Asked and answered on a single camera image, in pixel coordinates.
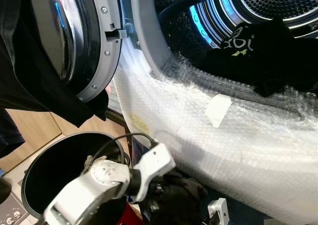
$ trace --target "appliance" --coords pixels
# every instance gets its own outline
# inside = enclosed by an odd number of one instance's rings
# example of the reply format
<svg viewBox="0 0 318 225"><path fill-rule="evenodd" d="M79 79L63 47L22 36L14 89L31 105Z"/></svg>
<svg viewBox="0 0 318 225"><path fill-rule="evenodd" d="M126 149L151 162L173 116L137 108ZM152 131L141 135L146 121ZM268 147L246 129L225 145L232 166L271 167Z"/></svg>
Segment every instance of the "appliance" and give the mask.
<svg viewBox="0 0 318 225"><path fill-rule="evenodd" d="M116 71L130 131L169 145L200 182L285 223L316 224L316 98L292 89L263 98L187 58L217 48L242 21L282 17L296 37L317 38L318 0L205 0L160 25L158 12L175 1L31 0L43 49L80 100ZM220 93L230 99L221 118Z"/></svg>

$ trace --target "yellow sticker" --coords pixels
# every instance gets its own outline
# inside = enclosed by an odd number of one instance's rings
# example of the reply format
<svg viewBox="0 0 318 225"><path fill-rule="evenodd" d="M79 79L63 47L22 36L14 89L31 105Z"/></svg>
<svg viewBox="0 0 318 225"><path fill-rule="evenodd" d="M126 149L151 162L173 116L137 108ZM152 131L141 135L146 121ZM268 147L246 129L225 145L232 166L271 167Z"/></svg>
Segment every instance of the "yellow sticker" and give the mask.
<svg viewBox="0 0 318 225"><path fill-rule="evenodd" d="M242 51L236 51L234 54L232 54L232 56L238 56L239 54L246 55L246 53L247 53L247 49Z"/></svg>
<svg viewBox="0 0 318 225"><path fill-rule="evenodd" d="M134 128L136 128L140 132L149 134L149 128L147 124L137 114L130 113L129 117Z"/></svg>

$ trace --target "plastic wrap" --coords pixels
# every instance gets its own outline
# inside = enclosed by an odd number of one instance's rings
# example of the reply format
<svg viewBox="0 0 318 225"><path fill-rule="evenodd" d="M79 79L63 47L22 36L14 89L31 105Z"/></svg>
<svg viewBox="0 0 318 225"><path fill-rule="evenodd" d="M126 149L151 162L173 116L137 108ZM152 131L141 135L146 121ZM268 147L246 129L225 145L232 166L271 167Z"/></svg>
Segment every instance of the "plastic wrap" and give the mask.
<svg viewBox="0 0 318 225"><path fill-rule="evenodd" d="M129 129L166 144L178 167L200 182L286 224L317 224L315 97L286 88L260 98L251 86L199 72L179 57L166 70L171 78L154 78L142 52L123 45L115 85ZM232 103L215 128L206 114L218 87ZM239 99L242 93L253 100Z"/></svg>

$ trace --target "washing machine door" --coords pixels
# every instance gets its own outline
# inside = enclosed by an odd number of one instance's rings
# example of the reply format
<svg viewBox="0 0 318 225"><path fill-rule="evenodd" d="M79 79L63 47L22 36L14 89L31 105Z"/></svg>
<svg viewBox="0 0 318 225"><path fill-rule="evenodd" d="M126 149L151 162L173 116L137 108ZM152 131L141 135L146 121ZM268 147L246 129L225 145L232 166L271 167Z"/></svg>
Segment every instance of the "washing machine door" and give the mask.
<svg viewBox="0 0 318 225"><path fill-rule="evenodd" d="M120 0L30 0L43 49L83 102L112 79L121 50Z"/></svg>

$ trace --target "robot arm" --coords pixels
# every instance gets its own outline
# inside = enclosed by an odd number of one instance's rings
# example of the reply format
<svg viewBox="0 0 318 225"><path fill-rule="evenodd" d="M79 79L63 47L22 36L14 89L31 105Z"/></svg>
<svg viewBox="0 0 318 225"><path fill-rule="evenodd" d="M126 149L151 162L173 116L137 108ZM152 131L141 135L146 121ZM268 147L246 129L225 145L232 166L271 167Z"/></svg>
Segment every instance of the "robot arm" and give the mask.
<svg viewBox="0 0 318 225"><path fill-rule="evenodd" d="M84 225L99 206L124 195L135 202L144 200L149 183L175 167L164 144L144 154L139 163L127 165L109 160L95 162L90 170L67 184L44 211L43 220L49 225Z"/></svg>

